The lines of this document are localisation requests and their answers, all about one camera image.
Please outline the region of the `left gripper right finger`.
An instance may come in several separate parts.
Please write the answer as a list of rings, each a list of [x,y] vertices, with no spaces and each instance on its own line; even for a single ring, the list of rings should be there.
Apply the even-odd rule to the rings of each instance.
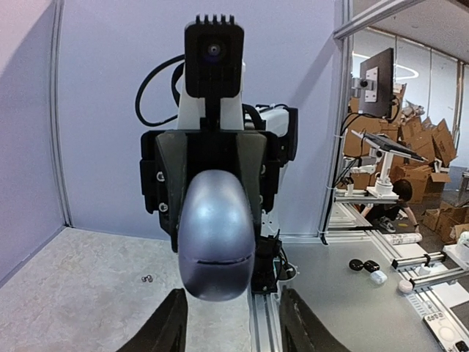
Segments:
[[[282,351],[350,351],[329,332],[293,288],[282,288],[279,320]]]

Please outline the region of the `blue-grey charging case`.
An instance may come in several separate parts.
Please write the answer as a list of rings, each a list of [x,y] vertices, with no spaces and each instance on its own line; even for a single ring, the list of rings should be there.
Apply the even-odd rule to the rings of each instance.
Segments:
[[[254,271],[254,224],[243,187],[232,173],[212,169],[192,179],[178,248],[182,283],[193,297],[229,301],[245,292]]]

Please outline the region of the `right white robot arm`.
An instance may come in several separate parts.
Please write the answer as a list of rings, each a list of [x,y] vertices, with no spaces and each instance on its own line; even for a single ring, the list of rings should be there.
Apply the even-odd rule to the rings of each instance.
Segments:
[[[145,208],[171,239],[185,289],[205,301],[272,293],[283,260],[274,202],[296,156],[298,110],[173,89],[177,127],[141,137]]]

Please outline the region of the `black case on table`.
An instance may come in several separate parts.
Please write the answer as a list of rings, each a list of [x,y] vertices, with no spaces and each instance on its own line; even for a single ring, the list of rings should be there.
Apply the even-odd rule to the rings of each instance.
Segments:
[[[380,265],[373,260],[367,260],[363,262],[359,259],[352,259],[351,261],[349,261],[349,268],[353,271],[366,270],[369,273],[373,273],[375,271],[380,270]]]

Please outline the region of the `white case on table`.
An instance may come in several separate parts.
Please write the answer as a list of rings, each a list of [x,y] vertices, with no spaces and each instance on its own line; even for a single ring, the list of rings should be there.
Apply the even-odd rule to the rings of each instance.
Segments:
[[[370,273],[370,279],[376,285],[382,285],[388,280],[388,276],[381,270],[376,270]]]

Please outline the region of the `pink case on table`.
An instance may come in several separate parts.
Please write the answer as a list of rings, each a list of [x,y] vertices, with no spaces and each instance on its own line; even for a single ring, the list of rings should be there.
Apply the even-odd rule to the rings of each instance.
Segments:
[[[409,294],[413,289],[414,285],[410,280],[402,279],[398,283],[398,290],[403,294]]]

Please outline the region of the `grey earbud right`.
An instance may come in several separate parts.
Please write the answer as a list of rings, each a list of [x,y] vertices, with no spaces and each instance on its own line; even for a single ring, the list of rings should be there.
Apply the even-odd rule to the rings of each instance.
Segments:
[[[142,282],[153,282],[153,278],[151,275],[143,276],[141,280]]]

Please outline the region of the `person crouching in black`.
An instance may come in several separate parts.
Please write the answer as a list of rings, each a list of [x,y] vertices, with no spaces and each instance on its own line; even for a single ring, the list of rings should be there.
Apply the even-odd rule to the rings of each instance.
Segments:
[[[395,233],[393,221],[402,210],[406,213],[414,231],[420,233],[419,223],[411,210],[408,202],[413,197],[412,184],[406,179],[400,179],[393,183],[393,192],[398,196],[395,204],[374,204],[364,206],[361,215],[370,223],[377,225],[387,233]]]

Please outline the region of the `tablet on white stand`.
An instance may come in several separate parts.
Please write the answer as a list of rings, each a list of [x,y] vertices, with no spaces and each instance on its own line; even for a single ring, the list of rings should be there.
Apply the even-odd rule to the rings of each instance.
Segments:
[[[394,186],[390,178],[394,157],[417,162],[428,159],[384,135],[354,130],[351,130],[351,133],[360,139],[361,145],[366,143],[370,149],[367,156],[344,157],[344,174],[339,177],[339,182],[346,186],[345,195],[347,197],[353,195],[355,183],[352,174],[368,174],[375,175],[375,182],[373,186],[366,187],[366,195],[389,202],[397,201],[398,195],[393,191]]]

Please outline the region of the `black monitor on stand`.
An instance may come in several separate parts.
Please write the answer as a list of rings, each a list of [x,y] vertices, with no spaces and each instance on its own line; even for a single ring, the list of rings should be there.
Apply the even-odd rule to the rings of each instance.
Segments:
[[[394,50],[387,48],[360,63],[360,74],[352,80],[358,111],[389,120],[394,101]]]

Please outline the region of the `pile of cardboard boxes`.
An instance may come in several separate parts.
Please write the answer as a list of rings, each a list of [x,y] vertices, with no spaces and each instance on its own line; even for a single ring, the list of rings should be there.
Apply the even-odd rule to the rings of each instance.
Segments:
[[[410,182],[413,195],[407,204],[413,205],[443,193],[450,177],[441,169],[450,166],[457,151],[446,121],[442,119],[434,125],[430,118],[424,118],[424,107],[406,100],[406,90],[406,84],[394,85],[392,113],[397,118],[392,122],[356,114],[349,117],[344,154],[348,157],[369,154],[370,145],[356,136],[363,132],[383,135],[416,152],[423,161],[394,156],[389,175],[393,183],[401,179]]]

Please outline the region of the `aluminium front rail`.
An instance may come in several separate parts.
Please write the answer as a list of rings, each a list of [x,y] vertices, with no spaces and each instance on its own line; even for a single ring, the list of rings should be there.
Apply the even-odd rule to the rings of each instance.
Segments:
[[[279,319],[280,296],[277,293],[248,294],[251,351],[282,352]]]

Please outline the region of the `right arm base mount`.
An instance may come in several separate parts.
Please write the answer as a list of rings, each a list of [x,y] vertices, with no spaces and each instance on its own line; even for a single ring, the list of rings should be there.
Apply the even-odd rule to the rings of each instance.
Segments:
[[[296,267],[287,259],[280,239],[280,231],[275,235],[259,238],[251,278],[253,294],[276,293],[279,281],[294,279],[297,273]]]

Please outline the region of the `aluminium frame post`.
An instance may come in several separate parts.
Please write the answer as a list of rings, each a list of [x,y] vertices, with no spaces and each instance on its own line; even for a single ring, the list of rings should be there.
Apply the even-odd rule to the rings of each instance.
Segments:
[[[67,186],[64,175],[60,121],[59,121],[59,57],[62,35],[64,1],[52,1],[53,23],[51,33],[50,64],[49,64],[49,128],[51,133],[51,157],[54,182],[59,198],[59,209],[65,227],[73,226]]]
[[[336,174],[340,166],[341,147],[343,137],[341,129],[347,116],[350,94],[350,40],[333,39],[333,84],[329,103],[330,119],[328,127],[328,141],[331,143],[330,163],[328,164],[328,178],[325,184],[325,198],[317,233],[322,245],[328,245],[328,225],[335,197]]]

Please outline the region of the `right aluminium frame post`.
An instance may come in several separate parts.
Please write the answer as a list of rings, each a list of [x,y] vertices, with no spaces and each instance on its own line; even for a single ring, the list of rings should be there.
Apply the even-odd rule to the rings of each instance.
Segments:
[[[328,178],[325,184],[325,198],[317,233],[322,245],[328,245],[328,225],[335,197],[336,174],[340,166],[341,147],[343,137],[341,129],[347,116],[350,94],[350,40],[333,39],[333,84],[329,103],[330,119],[328,127],[328,141],[331,143],[330,163],[328,164]]]

